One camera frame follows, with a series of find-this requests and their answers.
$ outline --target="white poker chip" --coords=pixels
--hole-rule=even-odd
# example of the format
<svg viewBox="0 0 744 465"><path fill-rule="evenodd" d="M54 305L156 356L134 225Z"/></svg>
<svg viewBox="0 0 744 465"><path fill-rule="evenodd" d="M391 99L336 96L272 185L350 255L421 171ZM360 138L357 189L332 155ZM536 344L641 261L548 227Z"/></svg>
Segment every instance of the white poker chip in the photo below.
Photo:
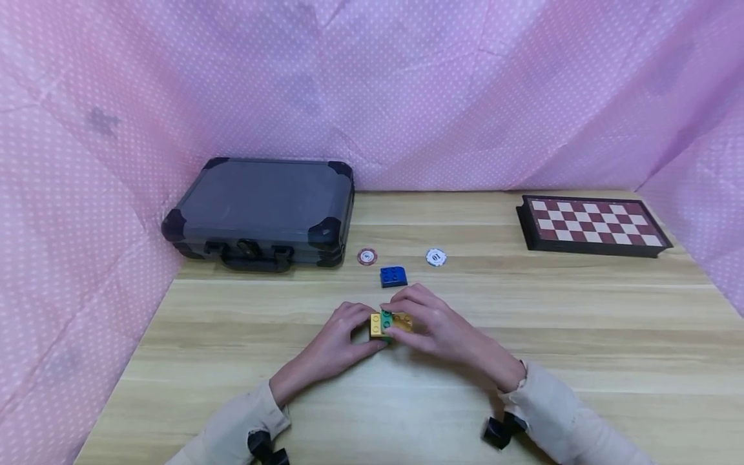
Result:
<svg viewBox="0 0 744 465"><path fill-rule="evenodd" d="M356 261L364 266L372 265L377 261L377 253L373 248L363 248L356 254Z"/></svg>
<svg viewBox="0 0 744 465"><path fill-rule="evenodd" d="M444 262L447 261L447 254L438 248L430 248L429 251L426 252L426 261L429 262L429 265L431 266L442 266Z"/></svg>

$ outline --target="briefcase handle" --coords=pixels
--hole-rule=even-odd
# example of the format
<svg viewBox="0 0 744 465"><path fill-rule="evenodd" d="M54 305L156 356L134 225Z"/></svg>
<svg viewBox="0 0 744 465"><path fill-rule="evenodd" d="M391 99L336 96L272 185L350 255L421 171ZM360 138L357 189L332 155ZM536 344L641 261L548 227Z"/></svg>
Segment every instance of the briefcase handle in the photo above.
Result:
<svg viewBox="0 0 744 465"><path fill-rule="evenodd" d="M236 272L284 273L289 271L295 250L292 247L272 247L272 251L274 252L273 258L249 258L234 256L230 254L230 248L225 247L220 257L226 267Z"/></svg>

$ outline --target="sleeve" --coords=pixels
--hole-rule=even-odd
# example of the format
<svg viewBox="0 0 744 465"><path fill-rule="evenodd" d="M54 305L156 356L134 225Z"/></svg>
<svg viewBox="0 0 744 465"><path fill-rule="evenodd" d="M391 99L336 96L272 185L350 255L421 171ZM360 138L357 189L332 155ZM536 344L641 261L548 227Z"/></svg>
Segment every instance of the sleeve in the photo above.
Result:
<svg viewBox="0 0 744 465"><path fill-rule="evenodd" d="M269 382L250 394L228 401L207 422L195 438L178 451L166 465L246 465L253 460L248 435L269 432L272 440L289 426L286 409L277 407Z"/></svg>
<svg viewBox="0 0 744 465"><path fill-rule="evenodd" d="M640 449L584 405L566 384L525 362L527 377L501 394L506 410L527 423L530 438L561 465L653 465Z"/></svg>

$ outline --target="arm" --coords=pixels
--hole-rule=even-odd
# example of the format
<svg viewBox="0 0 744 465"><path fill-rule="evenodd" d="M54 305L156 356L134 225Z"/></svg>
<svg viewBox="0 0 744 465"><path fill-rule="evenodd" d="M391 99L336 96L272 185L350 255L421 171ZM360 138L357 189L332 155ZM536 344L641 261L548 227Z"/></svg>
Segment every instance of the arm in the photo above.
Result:
<svg viewBox="0 0 744 465"><path fill-rule="evenodd" d="M527 423L535 443L562 465L652 465L653 462L576 397L563 382L532 362L522 364L420 284L398 292L389 312L407 312L425 334L388 329L397 341L484 373L506 394L506 410Z"/></svg>
<svg viewBox="0 0 744 465"><path fill-rule="evenodd" d="M274 439L289 426L286 405L290 400L311 384L340 374L387 345L383 341L351 343L352 330L368 321L372 313L374 310L365 305L344 302L297 357L255 391L227 402L166 465L250 463L249 434L264 430Z"/></svg>

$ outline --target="pink polka dot curtain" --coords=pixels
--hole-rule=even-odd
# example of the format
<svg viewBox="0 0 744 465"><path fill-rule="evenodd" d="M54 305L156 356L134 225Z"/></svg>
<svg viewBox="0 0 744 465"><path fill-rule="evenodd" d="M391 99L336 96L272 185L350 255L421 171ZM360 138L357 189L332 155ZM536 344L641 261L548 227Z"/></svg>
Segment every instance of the pink polka dot curtain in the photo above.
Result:
<svg viewBox="0 0 744 465"><path fill-rule="evenodd" d="M744 3L0 1L0 463L69 464L220 153L639 190L744 310Z"/></svg>

